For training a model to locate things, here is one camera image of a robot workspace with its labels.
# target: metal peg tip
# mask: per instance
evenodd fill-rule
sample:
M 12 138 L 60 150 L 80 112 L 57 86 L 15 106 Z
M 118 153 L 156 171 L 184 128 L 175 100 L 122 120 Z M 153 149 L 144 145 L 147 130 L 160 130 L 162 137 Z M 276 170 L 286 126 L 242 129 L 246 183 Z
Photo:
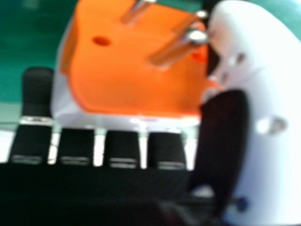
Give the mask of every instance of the metal peg tip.
M 187 30 L 150 56 L 150 62 L 159 67 L 168 67 L 188 53 L 208 42 L 208 35 L 200 29 Z
M 138 0 L 121 18 L 125 24 L 135 23 L 148 9 L 149 6 L 156 3 L 157 0 Z
M 183 33 L 187 29 L 194 26 L 194 24 L 198 24 L 202 20 L 208 18 L 208 13 L 204 10 L 198 11 L 194 14 L 189 15 L 183 22 L 178 24 L 174 29 L 174 33 Z

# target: green surface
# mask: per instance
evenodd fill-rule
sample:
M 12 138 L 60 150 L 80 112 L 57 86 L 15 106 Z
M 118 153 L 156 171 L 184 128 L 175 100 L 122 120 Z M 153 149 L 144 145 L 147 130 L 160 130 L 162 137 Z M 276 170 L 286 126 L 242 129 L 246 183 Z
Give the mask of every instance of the green surface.
M 30 66 L 54 67 L 56 49 L 76 0 L 0 0 L 0 123 L 21 102 L 21 74 Z M 300 0 L 252 0 L 279 18 L 301 40 Z M 159 0 L 195 11 L 199 0 Z

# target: orange and white object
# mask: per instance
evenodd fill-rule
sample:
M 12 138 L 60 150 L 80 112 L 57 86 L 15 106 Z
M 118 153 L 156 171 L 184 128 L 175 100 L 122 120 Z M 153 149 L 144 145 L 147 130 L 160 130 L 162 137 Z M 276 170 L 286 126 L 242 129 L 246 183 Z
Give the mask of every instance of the orange and white object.
M 176 39 L 187 12 L 152 4 L 135 23 L 133 0 L 81 0 L 59 48 L 52 113 L 64 127 L 170 131 L 199 123 L 207 46 L 169 67 L 150 56 Z

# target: orange plastic object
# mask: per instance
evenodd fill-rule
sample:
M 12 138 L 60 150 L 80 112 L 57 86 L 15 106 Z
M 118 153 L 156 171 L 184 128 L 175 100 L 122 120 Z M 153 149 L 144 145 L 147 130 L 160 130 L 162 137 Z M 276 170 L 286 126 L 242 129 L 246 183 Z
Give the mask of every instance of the orange plastic object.
M 61 72 L 71 92 L 90 113 L 183 117 L 199 115 L 206 46 L 168 70 L 148 57 L 171 41 L 188 13 L 152 5 L 134 25 L 120 18 L 133 0 L 80 0 L 67 36 Z

